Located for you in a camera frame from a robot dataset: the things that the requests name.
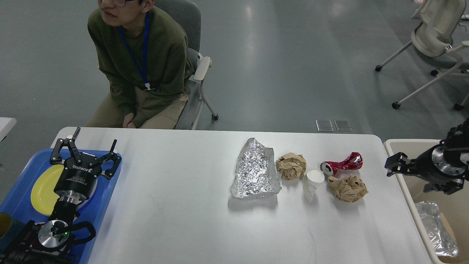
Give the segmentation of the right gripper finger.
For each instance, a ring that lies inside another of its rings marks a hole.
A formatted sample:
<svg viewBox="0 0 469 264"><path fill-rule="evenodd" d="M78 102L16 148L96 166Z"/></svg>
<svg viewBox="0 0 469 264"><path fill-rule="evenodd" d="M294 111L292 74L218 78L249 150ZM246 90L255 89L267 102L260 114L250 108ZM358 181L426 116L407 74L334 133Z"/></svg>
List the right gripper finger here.
<svg viewBox="0 0 469 264"><path fill-rule="evenodd" d="M417 176L418 169L415 159L409 159L405 153L396 153L385 161L387 177L397 173L403 175Z"/></svg>
<svg viewBox="0 0 469 264"><path fill-rule="evenodd" d="M442 191L444 194L451 195L464 187L463 182L450 181L447 183L432 183L429 182L424 186L423 193L430 191Z"/></svg>

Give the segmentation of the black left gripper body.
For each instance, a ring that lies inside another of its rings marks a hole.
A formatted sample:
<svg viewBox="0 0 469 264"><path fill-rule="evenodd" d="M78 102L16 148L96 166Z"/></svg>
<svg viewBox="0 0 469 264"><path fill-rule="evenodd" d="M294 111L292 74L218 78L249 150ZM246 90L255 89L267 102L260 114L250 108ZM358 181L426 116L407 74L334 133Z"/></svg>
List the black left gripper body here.
<svg viewBox="0 0 469 264"><path fill-rule="evenodd" d="M64 162L64 170L60 174L53 191L61 201L81 206L89 200L97 186L97 175L102 172L100 164L94 167L90 163L97 160L94 154L81 154L81 164L70 157Z"/></svg>

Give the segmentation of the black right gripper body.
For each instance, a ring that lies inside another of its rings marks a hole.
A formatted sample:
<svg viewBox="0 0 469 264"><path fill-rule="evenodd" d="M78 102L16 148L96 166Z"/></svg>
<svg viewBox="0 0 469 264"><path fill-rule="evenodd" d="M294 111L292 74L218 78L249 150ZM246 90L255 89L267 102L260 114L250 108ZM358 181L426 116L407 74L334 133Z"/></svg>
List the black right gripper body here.
<svg viewBox="0 0 469 264"><path fill-rule="evenodd" d="M435 145L416 159L418 177L427 183L465 182L468 176L468 151L444 149Z"/></svg>

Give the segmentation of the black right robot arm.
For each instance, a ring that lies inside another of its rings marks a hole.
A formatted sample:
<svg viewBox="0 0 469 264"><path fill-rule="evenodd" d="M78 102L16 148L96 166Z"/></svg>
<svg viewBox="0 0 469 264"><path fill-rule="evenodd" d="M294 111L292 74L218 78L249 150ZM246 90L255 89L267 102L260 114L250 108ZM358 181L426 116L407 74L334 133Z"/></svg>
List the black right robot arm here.
<svg viewBox="0 0 469 264"><path fill-rule="evenodd" d="M432 146L415 159L404 152L389 157L385 162L390 177L397 173L415 176L427 182L424 193L442 191L453 194L464 187L468 180L469 136L468 120L452 127L446 139Z"/></svg>

